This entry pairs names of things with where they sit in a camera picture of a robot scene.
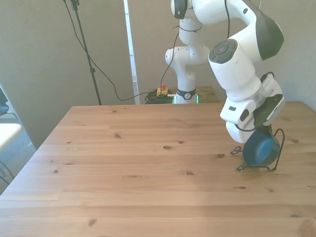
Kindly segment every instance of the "wooden table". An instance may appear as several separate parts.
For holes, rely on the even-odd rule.
[[[315,237],[316,115],[288,103],[279,169],[239,173],[221,109],[71,108],[0,197],[0,236]]]

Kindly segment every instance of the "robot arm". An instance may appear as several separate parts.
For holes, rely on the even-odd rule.
[[[204,24],[227,19],[224,0],[192,0],[195,14]],[[282,90],[268,73],[259,79],[254,63],[275,56],[284,42],[283,34],[271,18],[250,0],[227,0],[232,18],[241,18],[247,27],[217,44],[209,63],[226,90],[227,100],[221,118],[231,137],[245,143],[258,128],[271,125],[285,104]]]

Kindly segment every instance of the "power cable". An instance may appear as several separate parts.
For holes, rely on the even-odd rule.
[[[228,12],[227,0],[224,0],[224,1],[225,1],[225,9],[226,9],[227,19],[228,19],[228,32],[227,32],[227,38],[229,38],[230,31],[231,31],[231,18],[230,18],[230,16],[229,16],[229,12]]]
[[[90,58],[91,62],[95,65],[95,67],[96,67],[96,68],[109,80],[109,82],[113,85],[116,97],[117,97],[120,101],[126,101],[126,100],[131,100],[131,99],[133,99],[133,98],[135,98],[135,97],[137,97],[137,96],[143,95],[143,94],[149,94],[149,93],[151,93],[151,92],[140,93],[140,94],[135,95],[135,96],[133,96],[133,97],[131,97],[131,98],[128,98],[128,99],[121,99],[121,98],[119,97],[119,95],[118,95],[118,93],[117,93],[117,88],[116,88],[115,84],[113,83],[113,81],[112,81],[112,80],[99,68],[99,66],[93,61],[93,59],[91,58],[91,56],[90,56],[89,53],[86,51],[86,49],[85,49],[85,47],[83,46],[83,44],[81,43],[81,41],[80,41],[80,39],[79,39],[79,37],[78,37],[78,35],[77,35],[77,31],[76,31],[76,28],[75,28],[75,24],[74,24],[73,18],[72,18],[72,16],[71,16],[70,11],[69,11],[69,8],[68,8],[68,6],[67,6],[67,4],[66,4],[66,0],[64,0],[64,4],[65,4],[65,6],[66,6],[66,8],[67,8],[67,11],[68,11],[68,14],[69,14],[71,23],[72,23],[72,25],[73,25],[73,29],[74,29],[74,32],[75,32],[75,35],[76,35],[76,38],[77,38],[78,42],[80,43],[81,47],[82,47],[82,48],[84,49],[84,51],[86,52],[87,56]]]
[[[162,81],[163,81],[163,78],[164,78],[164,76],[166,75],[166,73],[167,73],[167,71],[168,71],[168,69],[170,68],[170,65],[172,64],[172,62],[173,62],[173,58],[174,58],[174,48],[175,48],[175,46],[176,46],[176,42],[177,42],[177,39],[178,39],[178,37],[179,37],[179,32],[178,32],[178,34],[177,34],[177,36],[176,36],[176,39],[175,39],[175,41],[174,41],[174,44],[173,44],[173,51],[172,51],[172,59],[171,59],[171,62],[169,63],[169,65],[168,65],[168,67],[167,67],[167,69],[166,69],[166,71],[164,72],[164,74],[163,74],[163,76],[162,76],[162,78],[161,78],[161,80],[160,80],[160,95],[161,95],[161,91],[162,91]]]

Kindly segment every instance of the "wood knot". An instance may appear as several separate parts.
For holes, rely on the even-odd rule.
[[[88,226],[89,227],[92,227],[92,226],[94,226],[94,224],[97,222],[97,219],[91,219],[90,221],[89,221],[89,223],[88,223]]]
[[[246,189],[246,187],[233,187],[233,189]]]
[[[165,150],[172,150],[173,149],[173,147],[171,147],[171,146],[164,146],[163,147]]]
[[[138,176],[138,175],[127,175],[126,177],[129,178],[129,179],[141,178],[141,176]]]
[[[195,175],[192,171],[187,171],[186,175]]]
[[[299,217],[301,217],[299,214],[292,214],[292,215],[290,215],[290,217],[292,217],[292,218],[299,218]]]
[[[292,122],[292,120],[289,119],[289,118],[287,118],[287,117],[284,117],[283,120],[284,120],[284,121],[288,121],[288,122]]]

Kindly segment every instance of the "beige wall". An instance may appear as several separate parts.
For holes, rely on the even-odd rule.
[[[254,0],[259,6],[260,0]],[[129,0],[129,13],[134,44],[134,55],[138,87],[140,92],[159,87],[160,79],[167,67],[164,56],[174,44],[179,25],[171,13],[171,0]],[[232,21],[231,35],[240,31],[244,24],[239,20]],[[213,26],[204,26],[202,30],[205,45],[212,48],[227,37],[227,22]],[[198,86],[212,86],[221,101],[225,101],[225,91],[214,77],[209,64],[188,67],[197,76]],[[177,86],[177,77],[172,68],[164,78],[168,87]]]
[[[133,96],[123,0],[81,0],[79,15],[90,55],[121,97]],[[62,0],[0,1],[0,54],[0,84],[35,147],[71,106],[97,105],[85,52]],[[96,77],[103,104],[122,104],[106,78]]]
[[[261,9],[281,26],[280,53],[261,65],[273,71],[287,100],[302,101],[316,111],[316,1],[262,0]]]

